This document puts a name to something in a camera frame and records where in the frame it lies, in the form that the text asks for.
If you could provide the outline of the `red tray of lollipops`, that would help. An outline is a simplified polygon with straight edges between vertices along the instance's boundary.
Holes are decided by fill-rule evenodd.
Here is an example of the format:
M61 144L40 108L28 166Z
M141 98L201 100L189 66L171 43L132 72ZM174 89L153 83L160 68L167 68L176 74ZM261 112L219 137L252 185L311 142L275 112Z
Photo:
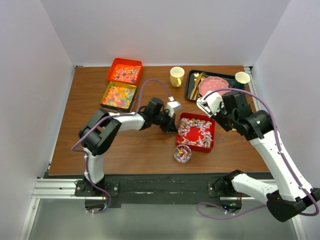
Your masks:
M192 151L210 153L214 147L215 121L206 115L183 112L177 127L176 145Z

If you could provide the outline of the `clear plastic jar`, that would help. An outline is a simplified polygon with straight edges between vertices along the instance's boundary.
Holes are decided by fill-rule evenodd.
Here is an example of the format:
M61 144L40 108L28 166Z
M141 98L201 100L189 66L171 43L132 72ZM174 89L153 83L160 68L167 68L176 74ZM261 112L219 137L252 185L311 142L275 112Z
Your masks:
M186 164L192 156L192 150L185 144L179 144L174 150L173 157L179 164Z

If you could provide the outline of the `gold tin of gummies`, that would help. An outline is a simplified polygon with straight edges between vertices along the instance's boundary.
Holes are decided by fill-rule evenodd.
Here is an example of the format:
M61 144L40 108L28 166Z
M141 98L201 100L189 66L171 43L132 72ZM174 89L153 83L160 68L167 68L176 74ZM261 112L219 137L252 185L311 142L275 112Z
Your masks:
M137 87L135 85L110 81L100 101L102 108L129 113L134 104Z

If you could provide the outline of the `orange tray of candies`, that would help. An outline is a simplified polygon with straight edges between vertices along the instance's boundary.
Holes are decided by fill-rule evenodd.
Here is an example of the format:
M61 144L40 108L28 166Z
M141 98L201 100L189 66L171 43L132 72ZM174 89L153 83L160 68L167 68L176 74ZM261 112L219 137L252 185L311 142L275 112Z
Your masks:
M108 70L106 80L137 86L142 72L143 63L140 60L117 57Z

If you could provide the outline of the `silver metal scoop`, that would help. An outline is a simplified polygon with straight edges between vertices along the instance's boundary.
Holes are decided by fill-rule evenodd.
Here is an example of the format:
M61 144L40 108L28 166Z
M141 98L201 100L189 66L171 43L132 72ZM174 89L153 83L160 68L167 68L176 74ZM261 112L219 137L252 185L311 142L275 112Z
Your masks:
M208 106L208 103L206 101L203 100L202 97L198 98L196 101L196 105L197 107L204 112L208 117L211 117L212 115L212 111L210 109L210 107Z

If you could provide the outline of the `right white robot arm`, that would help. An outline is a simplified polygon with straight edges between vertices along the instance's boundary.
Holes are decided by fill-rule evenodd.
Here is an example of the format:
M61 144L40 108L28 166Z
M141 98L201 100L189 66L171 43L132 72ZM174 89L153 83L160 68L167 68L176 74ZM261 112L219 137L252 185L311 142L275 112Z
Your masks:
M260 201L274 218L285 222L297 215L313 217L320 213L319 188L303 177L280 138L269 107L252 111L245 90L232 89L220 95L211 92L197 105L225 131L235 129L255 148L268 167L275 185L235 170L223 178L223 192L230 197L243 193Z

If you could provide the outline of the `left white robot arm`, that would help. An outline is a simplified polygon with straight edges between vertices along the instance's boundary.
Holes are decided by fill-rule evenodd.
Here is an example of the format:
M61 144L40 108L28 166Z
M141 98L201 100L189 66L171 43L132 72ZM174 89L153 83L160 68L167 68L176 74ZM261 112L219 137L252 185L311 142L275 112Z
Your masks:
M111 113L99 109L87 124L79 131L79 141L71 148L82 145L85 171L84 184L86 191L92 196L108 197L104 184L104 157L119 132L142 131L151 126L159 126L164 133L176 133L176 112L181 109L181 103L171 96L169 102L153 97L146 106L130 113Z

